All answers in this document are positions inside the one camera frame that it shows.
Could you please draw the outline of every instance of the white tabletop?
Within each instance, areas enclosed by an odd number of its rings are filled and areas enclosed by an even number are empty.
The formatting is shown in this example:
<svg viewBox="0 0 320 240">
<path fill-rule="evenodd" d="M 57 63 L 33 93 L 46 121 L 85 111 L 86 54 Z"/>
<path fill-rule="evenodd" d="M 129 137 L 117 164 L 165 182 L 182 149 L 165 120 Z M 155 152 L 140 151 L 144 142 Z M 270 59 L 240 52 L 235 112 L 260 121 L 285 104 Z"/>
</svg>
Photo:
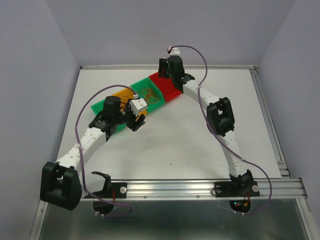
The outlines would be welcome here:
<svg viewBox="0 0 320 240">
<path fill-rule="evenodd" d="M 72 99 L 58 157 L 76 143 L 75 121 L 84 103 L 97 91 L 114 84 L 131 85 L 155 73 L 155 69 L 81 70 Z M 199 82 L 205 71 L 186 71 Z M 231 100 L 235 136 L 244 159 L 262 167 L 271 178 L 280 171 L 268 135 L 249 70 L 210 69 L 203 87 L 218 97 Z M 90 106 L 120 91 L 113 88 L 97 96 Z M 88 106 L 78 130 L 82 136 L 95 115 Z M 112 179 L 228 179 L 228 165 L 220 144 L 209 133 L 199 105 L 181 95 L 148 114 L 138 131 L 128 128 L 114 134 L 85 165 L 86 178 L 92 171 Z M 264 174 L 249 166 L 254 178 Z"/>
</svg>

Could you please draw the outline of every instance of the gray wall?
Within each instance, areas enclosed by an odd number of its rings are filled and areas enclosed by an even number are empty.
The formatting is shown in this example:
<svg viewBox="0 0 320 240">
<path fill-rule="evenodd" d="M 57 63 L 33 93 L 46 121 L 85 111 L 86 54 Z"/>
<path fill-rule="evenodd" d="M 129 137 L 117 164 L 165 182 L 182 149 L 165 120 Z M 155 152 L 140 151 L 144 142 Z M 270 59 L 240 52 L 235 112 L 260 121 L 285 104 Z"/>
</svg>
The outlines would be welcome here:
<svg viewBox="0 0 320 240">
<path fill-rule="evenodd" d="M 293 5 L 258 67 L 290 172 L 302 177 L 320 229 L 320 1 Z"/>
<path fill-rule="evenodd" d="M 82 66 L 158 64 L 169 45 L 209 64 L 258 64 L 294 0 L 46 0 Z M 203 64 L 192 51 L 186 63 Z"/>
<path fill-rule="evenodd" d="M 0 239 L 28 239 L 79 73 L 44 0 L 0 7 Z"/>
</svg>

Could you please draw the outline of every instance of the cable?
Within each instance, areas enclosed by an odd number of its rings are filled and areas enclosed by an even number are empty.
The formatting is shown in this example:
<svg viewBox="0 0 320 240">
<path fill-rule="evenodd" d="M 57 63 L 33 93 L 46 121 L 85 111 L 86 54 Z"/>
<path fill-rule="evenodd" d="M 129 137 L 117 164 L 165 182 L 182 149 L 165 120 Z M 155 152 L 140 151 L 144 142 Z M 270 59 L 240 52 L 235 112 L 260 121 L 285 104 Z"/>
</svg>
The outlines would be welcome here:
<svg viewBox="0 0 320 240">
<path fill-rule="evenodd" d="M 204 117 L 204 120 L 206 121 L 206 125 L 210 131 L 210 133 L 215 137 L 215 139 L 217 139 L 217 141 L 221 144 L 221 146 L 223 146 L 225 149 L 227 149 L 230 153 L 232 153 L 234 156 L 236 156 L 238 159 L 240 159 L 241 161 L 247 163 L 247 164 L 250 164 L 256 168 L 258 168 L 261 172 L 263 172 L 263 174 L 266 176 L 268 182 L 269 182 L 269 186 L 270 186 L 270 194 L 269 194 L 269 197 L 268 197 L 268 200 L 266 201 L 266 203 L 258 210 L 255 210 L 253 212 L 247 212 L 247 213 L 244 213 L 244 215 L 253 215 L 253 214 L 256 214 L 256 213 L 259 213 L 260 211 L 262 211 L 263 209 L 265 209 L 270 201 L 271 201 L 271 196 L 272 196 L 272 183 L 271 183 L 271 180 L 270 180 L 270 177 L 268 176 L 268 174 L 260 167 L 258 166 L 257 164 L 253 163 L 253 162 L 250 162 L 250 161 L 247 161 L 247 160 L 244 160 L 239 154 L 237 154 L 236 152 L 234 152 L 232 149 L 230 149 L 224 142 L 222 142 L 222 140 L 220 140 L 218 138 L 218 136 L 214 133 L 213 129 L 211 128 L 210 124 L 209 124 L 209 121 L 207 119 L 207 116 L 206 116 L 206 113 L 204 111 L 204 108 L 202 106 L 202 101 L 201 101 L 201 95 L 200 95 L 200 88 L 201 88 L 201 85 L 202 83 L 206 80 L 207 78 L 207 75 L 208 75 L 208 64 L 207 64 L 207 61 L 205 59 L 205 57 L 202 55 L 202 53 L 197 50 L 196 48 L 194 48 L 193 46 L 189 46 L 189 45 L 175 45 L 175 46 L 171 46 L 171 50 L 173 48 L 188 48 L 188 49 L 193 49 L 194 51 L 196 51 L 200 56 L 201 58 L 203 59 L 204 61 L 204 65 L 205 65 L 205 74 L 204 74 L 204 77 L 203 79 L 201 80 L 201 82 L 199 83 L 199 87 L 198 87 L 198 101 L 199 101 L 199 105 L 200 105 L 200 108 L 201 108 L 201 112 L 202 112 L 202 115 Z"/>
<path fill-rule="evenodd" d="M 96 215 L 100 215 L 102 216 L 103 218 L 115 218 L 115 217 L 122 217 L 122 216 L 125 216 L 129 213 L 132 212 L 133 208 L 128 205 L 128 204 L 123 204 L 123 203 L 115 203 L 115 202 L 112 202 L 112 201 L 107 201 L 107 200 L 104 200 L 102 199 L 101 197 L 98 197 L 94 194 L 92 194 L 88 189 L 87 189 L 87 186 L 86 186 L 86 176 L 85 176 L 85 164 L 84 164 L 84 154 L 83 154 L 83 151 L 82 151 L 82 147 L 81 147 L 81 141 L 80 141 L 80 138 L 79 138 L 79 133 L 78 133 L 78 124 L 79 124 L 79 120 L 80 120 L 80 117 L 83 113 L 83 111 L 85 110 L 86 106 L 90 103 L 90 101 L 92 99 L 94 99 L 95 96 L 97 96 L 98 94 L 102 93 L 103 91 L 107 90 L 107 89 L 111 89 L 111 88 L 115 88 L 115 87 L 121 87 L 121 88 L 126 88 L 126 89 L 129 89 L 133 92 L 133 94 L 136 94 L 136 92 L 131 88 L 131 87 L 128 87 L 128 86 L 125 86 L 125 85 L 121 85 L 121 84 L 116 84 L 116 85 L 111 85 L 111 86 L 107 86 L 103 89 L 101 89 L 100 91 L 98 91 L 97 93 L 95 93 L 92 97 L 90 97 L 90 99 L 84 104 L 84 106 L 82 107 L 82 109 L 80 110 L 80 113 L 76 119 L 76 122 L 75 122 L 75 126 L 74 126 L 74 132 L 75 132 L 75 138 L 76 138 L 76 141 L 79 145 L 79 153 L 80 153 L 80 165 L 81 165 L 81 174 L 82 174 L 82 184 L 83 184 L 83 189 L 93 198 L 95 199 L 98 199 L 99 201 L 103 202 L 103 203 L 106 203 L 106 204 L 111 204 L 111 205 L 114 205 L 114 206 L 119 206 L 119 207 L 126 207 L 126 208 L 129 208 L 129 210 L 125 213 L 121 213 L 121 214 L 118 214 L 118 215 L 103 215 L 103 214 L 100 214 L 99 212 L 96 212 L 95 214 Z"/>
</svg>

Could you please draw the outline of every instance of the metal frame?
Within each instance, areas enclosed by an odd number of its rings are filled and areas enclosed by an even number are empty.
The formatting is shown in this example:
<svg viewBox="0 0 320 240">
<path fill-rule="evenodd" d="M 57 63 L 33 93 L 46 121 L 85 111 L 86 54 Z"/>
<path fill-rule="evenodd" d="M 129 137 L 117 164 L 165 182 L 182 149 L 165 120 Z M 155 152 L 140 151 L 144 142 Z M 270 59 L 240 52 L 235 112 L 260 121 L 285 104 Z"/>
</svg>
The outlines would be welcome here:
<svg viewBox="0 0 320 240">
<path fill-rule="evenodd" d="M 252 82 L 257 94 L 260 108 L 265 120 L 273 151 L 278 162 L 282 178 L 272 179 L 272 199 L 296 199 L 301 217 L 310 240 L 319 239 L 317 228 L 310 214 L 306 198 L 307 193 L 301 179 L 290 177 L 284 155 L 277 137 L 277 133 L 270 116 L 268 106 L 263 95 L 256 65 L 210 65 L 209 69 L 247 69 L 250 70 Z M 203 65 L 187 65 L 186 69 L 203 69 Z M 83 70 L 116 70 L 116 69 L 158 69 L 158 65 L 108 65 L 83 66 Z M 228 179 L 199 179 L 199 180 L 114 180 L 113 182 L 127 182 L 127 198 L 122 201 L 205 201 L 205 200 L 234 200 L 236 198 L 216 198 L 211 190 L 213 182 L 228 181 Z M 267 199 L 270 187 L 266 179 L 257 180 L 260 197 L 252 199 Z M 30 240 L 39 239 L 42 224 L 48 204 L 40 201 L 33 223 Z"/>
</svg>

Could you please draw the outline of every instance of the purple cable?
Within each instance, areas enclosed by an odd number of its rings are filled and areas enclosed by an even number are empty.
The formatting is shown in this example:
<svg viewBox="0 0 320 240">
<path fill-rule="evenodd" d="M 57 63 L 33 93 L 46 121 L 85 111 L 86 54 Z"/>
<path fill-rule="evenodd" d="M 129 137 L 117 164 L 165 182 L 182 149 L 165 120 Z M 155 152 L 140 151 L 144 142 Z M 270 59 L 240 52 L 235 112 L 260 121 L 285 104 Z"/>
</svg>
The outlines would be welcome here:
<svg viewBox="0 0 320 240">
<path fill-rule="evenodd" d="M 107 90 L 107 89 L 111 89 L 111 88 L 115 88 L 115 87 L 121 87 L 121 88 L 126 88 L 126 89 L 129 89 L 133 92 L 133 94 L 136 94 L 136 92 L 131 88 L 131 87 L 128 87 L 128 86 L 125 86 L 125 85 L 120 85 L 120 84 L 116 84 L 116 85 L 111 85 L 111 86 L 107 86 L 103 89 L 101 89 L 100 91 L 98 91 L 97 93 L 95 93 L 92 97 L 90 97 L 90 99 L 84 104 L 84 106 L 82 107 L 77 119 L 76 119 L 76 122 L 75 122 L 75 127 L 74 127 L 74 131 L 75 131 L 75 138 L 76 138 L 76 141 L 79 145 L 79 152 L 80 152 L 80 164 L 81 164 L 81 171 L 82 171 L 82 184 L 83 184 L 83 189 L 93 198 L 95 199 L 98 199 L 99 201 L 103 202 L 103 203 L 106 203 L 106 204 L 111 204 L 111 205 L 114 205 L 114 206 L 120 206 L 120 207 L 126 207 L 126 208 L 129 208 L 129 210 L 125 213 L 121 213 L 121 214 L 118 214 L 118 215 L 103 215 L 103 214 L 100 214 L 99 212 L 96 212 L 96 214 L 99 214 L 100 216 L 102 216 L 103 218 L 116 218 L 116 217 L 122 217 L 122 216 L 125 216 L 129 213 L 132 212 L 133 208 L 128 205 L 128 204 L 123 204 L 123 203 L 115 203 L 115 202 L 112 202 L 112 201 L 107 201 L 107 200 L 104 200 L 102 199 L 101 197 L 98 197 L 94 194 L 92 194 L 91 192 L 89 192 L 89 190 L 87 189 L 87 186 L 86 186 L 86 177 L 85 177 L 85 164 L 84 164 L 84 154 L 82 152 L 82 147 L 81 147 L 81 142 L 80 142 L 80 138 L 79 138 L 79 134 L 78 134 L 78 123 L 79 123 L 79 120 L 80 120 L 80 117 L 81 117 L 81 114 L 83 113 L 83 111 L 85 110 L 86 106 L 89 104 L 89 102 L 95 97 L 97 96 L 98 94 L 102 93 L 103 91 Z"/>
<path fill-rule="evenodd" d="M 253 214 L 257 214 L 259 212 L 261 212 L 263 209 L 265 209 L 270 201 L 271 201 L 271 196 L 272 196 L 272 183 L 271 183 L 271 180 L 270 180 L 270 177 L 268 176 L 268 174 L 260 167 L 258 166 L 257 164 L 253 163 L 253 162 L 250 162 L 250 161 L 247 161 L 247 160 L 244 160 L 239 154 L 237 154 L 236 152 L 234 152 L 232 149 L 230 149 L 224 142 L 222 142 L 218 136 L 214 133 L 213 129 L 211 128 L 210 124 L 209 124 L 209 121 L 207 119 L 207 116 L 206 116 L 206 113 L 203 109 L 203 105 L 202 105 L 202 102 L 201 102 L 201 95 L 200 95 L 200 88 L 201 88 L 201 84 L 205 81 L 207 75 L 208 75 L 208 64 L 207 64 L 207 61 L 205 59 L 205 57 L 202 55 L 202 53 L 197 50 L 196 48 L 194 48 L 193 46 L 189 46 L 189 45 L 175 45 L 175 46 L 172 46 L 171 49 L 173 48 L 189 48 L 189 49 L 193 49 L 195 50 L 200 56 L 201 58 L 203 59 L 204 61 L 204 65 L 205 65 L 205 74 L 204 74 L 204 77 L 203 79 L 201 80 L 201 82 L 199 83 L 199 88 L 198 88 L 198 101 L 199 101 L 199 105 L 200 105 L 200 108 L 201 108 L 201 112 L 202 112 L 202 115 L 206 121 L 206 125 L 210 131 L 210 133 L 215 137 L 215 139 L 217 139 L 217 141 L 224 147 L 226 148 L 230 153 L 232 153 L 233 155 L 235 155 L 238 159 L 242 160 L 243 162 L 247 163 L 247 164 L 250 164 L 252 166 L 255 166 L 256 168 L 258 168 L 259 170 L 261 170 L 261 172 L 263 172 L 263 174 L 266 176 L 268 182 L 269 182 L 269 185 L 270 185 L 270 194 L 269 194 L 269 197 L 268 197 L 268 200 L 266 201 L 266 203 L 258 210 L 255 210 L 253 212 L 248 212 L 248 213 L 244 213 L 244 215 L 253 215 Z"/>
</svg>

